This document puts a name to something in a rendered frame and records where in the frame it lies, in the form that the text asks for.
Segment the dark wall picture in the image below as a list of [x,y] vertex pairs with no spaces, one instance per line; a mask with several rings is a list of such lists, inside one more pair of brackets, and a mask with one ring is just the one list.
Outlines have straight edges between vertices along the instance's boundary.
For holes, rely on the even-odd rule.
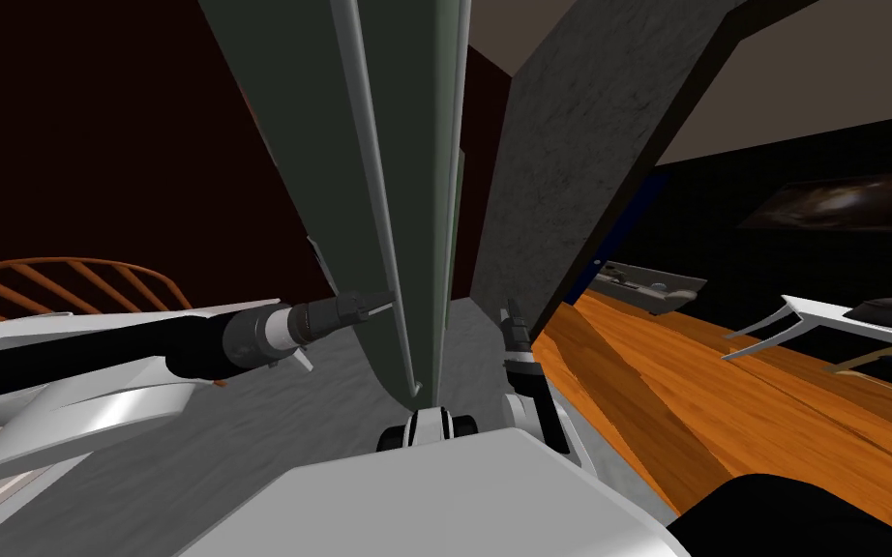
[[892,232],[892,173],[788,183],[739,226]]

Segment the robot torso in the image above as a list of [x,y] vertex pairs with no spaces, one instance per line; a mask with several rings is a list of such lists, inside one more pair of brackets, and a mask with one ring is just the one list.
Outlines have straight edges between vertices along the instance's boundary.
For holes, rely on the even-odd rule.
[[291,469],[175,557],[691,557],[514,427]]

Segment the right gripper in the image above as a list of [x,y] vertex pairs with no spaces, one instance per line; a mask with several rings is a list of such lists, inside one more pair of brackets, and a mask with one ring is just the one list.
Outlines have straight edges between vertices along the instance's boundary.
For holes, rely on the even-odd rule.
[[520,306],[515,298],[507,298],[507,307],[499,311],[499,327],[502,329],[506,353],[531,354],[531,339],[526,327]]

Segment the orange wooden chair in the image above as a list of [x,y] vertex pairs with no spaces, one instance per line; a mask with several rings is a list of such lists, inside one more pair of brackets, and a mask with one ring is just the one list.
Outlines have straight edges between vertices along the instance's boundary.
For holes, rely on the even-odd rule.
[[173,280],[138,265],[87,257],[0,261],[0,321],[192,307]]

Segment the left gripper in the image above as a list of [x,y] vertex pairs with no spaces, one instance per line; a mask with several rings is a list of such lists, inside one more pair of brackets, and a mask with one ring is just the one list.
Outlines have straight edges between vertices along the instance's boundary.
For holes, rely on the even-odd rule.
[[363,323],[393,306],[393,300],[365,300],[357,292],[340,293],[293,306],[289,313],[289,332],[295,344],[312,344],[336,330]]

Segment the dark green door leaf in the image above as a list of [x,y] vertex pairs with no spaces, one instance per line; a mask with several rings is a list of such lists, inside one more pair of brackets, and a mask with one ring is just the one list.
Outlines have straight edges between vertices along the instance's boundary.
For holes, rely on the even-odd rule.
[[409,410],[440,399],[471,0],[198,0],[339,291]]

